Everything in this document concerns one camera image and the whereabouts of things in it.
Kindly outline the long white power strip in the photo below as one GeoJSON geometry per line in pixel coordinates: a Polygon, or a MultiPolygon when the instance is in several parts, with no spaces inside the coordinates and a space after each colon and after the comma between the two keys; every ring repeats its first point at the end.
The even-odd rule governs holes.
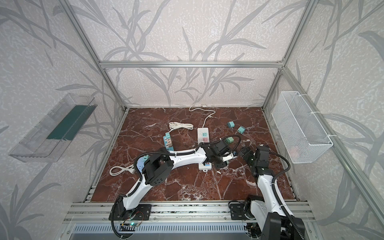
{"type": "MultiPolygon", "coordinates": [[[[198,128],[197,129],[198,143],[208,143],[210,141],[209,129],[208,128],[198,128]]],[[[212,169],[211,163],[200,163],[199,170],[207,172],[212,169]]]]}

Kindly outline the teal power strip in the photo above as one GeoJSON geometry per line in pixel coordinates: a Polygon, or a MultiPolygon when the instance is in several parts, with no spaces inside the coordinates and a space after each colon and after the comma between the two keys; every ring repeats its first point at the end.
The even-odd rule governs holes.
{"type": "Polygon", "coordinates": [[[168,151],[174,151],[174,147],[173,147],[173,143],[172,143],[172,140],[171,140],[170,133],[165,133],[165,136],[163,137],[163,140],[164,140],[165,148],[168,151]]]}

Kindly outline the green charger plug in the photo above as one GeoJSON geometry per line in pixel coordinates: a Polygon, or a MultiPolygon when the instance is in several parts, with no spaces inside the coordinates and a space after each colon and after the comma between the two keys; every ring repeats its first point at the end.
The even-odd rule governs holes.
{"type": "Polygon", "coordinates": [[[233,138],[233,137],[228,137],[228,138],[225,139],[225,142],[226,142],[227,144],[231,144],[231,143],[234,142],[234,138],[233,138]]]}

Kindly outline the pink charger plug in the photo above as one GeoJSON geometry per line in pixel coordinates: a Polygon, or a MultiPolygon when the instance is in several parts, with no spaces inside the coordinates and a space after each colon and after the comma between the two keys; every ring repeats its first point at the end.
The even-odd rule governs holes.
{"type": "Polygon", "coordinates": [[[170,140],[167,140],[167,146],[168,146],[169,148],[173,146],[173,143],[172,143],[171,139],[170,139],[170,140]]]}

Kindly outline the light blue square socket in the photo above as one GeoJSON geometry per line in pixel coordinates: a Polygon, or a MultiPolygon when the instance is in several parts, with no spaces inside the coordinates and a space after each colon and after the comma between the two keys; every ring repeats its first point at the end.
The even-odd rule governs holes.
{"type": "Polygon", "coordinates": [[[143,170],[143,168],[145,166],[145,162],[146,162],[146,161],[145,162],[143,161],[143,157],[139,158],[137,161],[137,168],[138,168],[140,173],[142,173],[142,170],[143,170]]]}

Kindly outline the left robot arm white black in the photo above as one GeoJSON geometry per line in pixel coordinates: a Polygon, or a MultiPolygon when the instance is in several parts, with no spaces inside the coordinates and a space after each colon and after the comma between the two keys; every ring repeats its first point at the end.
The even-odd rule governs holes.
{"type": "Polygon", "coordinates": [[[167,151],[163,148],[156,152],[147,152],[134,160],[134,169],[139,179],[131,190],[119,195],[112,206],[110,221],[123,221],[131,218],[137,211],[142,198],[152,187],[161,185],[172,170],[191,165],[212,163],[219,168],[236,156],[225,140],[213,143],[200,143],[195,149],[185,151],[167,151]]]}

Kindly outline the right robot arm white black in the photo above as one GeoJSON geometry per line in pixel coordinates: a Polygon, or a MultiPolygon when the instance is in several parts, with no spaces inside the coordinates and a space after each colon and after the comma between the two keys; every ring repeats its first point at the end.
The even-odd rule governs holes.
{"type": "Polygon", "coordinates": [[[260,240],[304,240],[305,226],[302,219],[294,216],[287,206],[278,188],[277,178],[291,168],[289,161],[270,148],[258,146],[253,152],[243,147],[239,156],[250,167],[262,197],[249,195],[244,203],[244,212],[248,219],[254,219],[259,225],[255,231],[260,240]],[[269,156],[274,155],[287,163],[287,167],[277,174],[269,168],[269,156]]]}

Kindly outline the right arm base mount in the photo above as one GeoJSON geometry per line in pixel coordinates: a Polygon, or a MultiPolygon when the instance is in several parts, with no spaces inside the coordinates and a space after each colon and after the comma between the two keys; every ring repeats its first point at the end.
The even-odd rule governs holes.
{"type": "Polygon", "coordinates": [[[231,220],[255,220],[256,218],[245,210],[242,202],[229,202],[231,220]]]}

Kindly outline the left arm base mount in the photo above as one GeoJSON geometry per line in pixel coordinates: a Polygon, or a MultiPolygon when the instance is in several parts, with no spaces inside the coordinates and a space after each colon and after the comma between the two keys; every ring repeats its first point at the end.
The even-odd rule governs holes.
{"type": "Polygon", "coordinates": [[[133,210],[123,211],[115,207],[114,212],[109,215],[109,221],[148,221],[151,214],[151,204],[140,204],[133,210]]]}

